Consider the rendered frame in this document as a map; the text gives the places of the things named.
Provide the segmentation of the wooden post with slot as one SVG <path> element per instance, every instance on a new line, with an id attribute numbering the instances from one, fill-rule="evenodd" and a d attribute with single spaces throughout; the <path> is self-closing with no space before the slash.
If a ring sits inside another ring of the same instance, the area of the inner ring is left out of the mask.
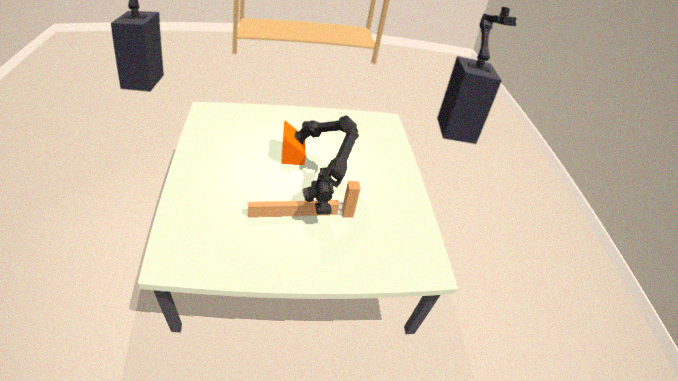
<path id="1" fill-rule="evenodd" d="M 360 190 L 361 188 L 359 181 L 347 182 L 346 192 L 343 201 L 344 203 L 342 206 L 343 218 L 354 218 Z"/>

